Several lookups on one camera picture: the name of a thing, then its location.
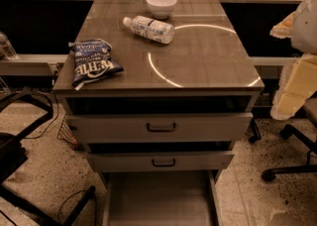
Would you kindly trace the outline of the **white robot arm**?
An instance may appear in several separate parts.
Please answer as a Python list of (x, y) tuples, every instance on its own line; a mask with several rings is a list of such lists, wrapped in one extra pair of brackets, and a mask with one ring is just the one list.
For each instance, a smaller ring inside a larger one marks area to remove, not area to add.
[(269, 34), (289, 38), (291, 46), (303, 52), (300, 59), (283, 68), (270, 110), (273, 119), (287, 120), (317, 91), (317, 0), (303, 0)]

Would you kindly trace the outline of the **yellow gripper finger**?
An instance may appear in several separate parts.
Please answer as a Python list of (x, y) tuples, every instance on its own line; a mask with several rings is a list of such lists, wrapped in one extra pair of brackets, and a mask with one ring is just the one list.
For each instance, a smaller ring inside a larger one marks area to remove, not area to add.
[(279, 121), (293, 117), (316, 91), (317, 56), (304, 54), (282, 69), (270, 116)]
[(292, 12), (277, 25), (273, 26), (269, 34), (278, 39), (286, 39), (292, 36), (293, 19), (295, 13)]

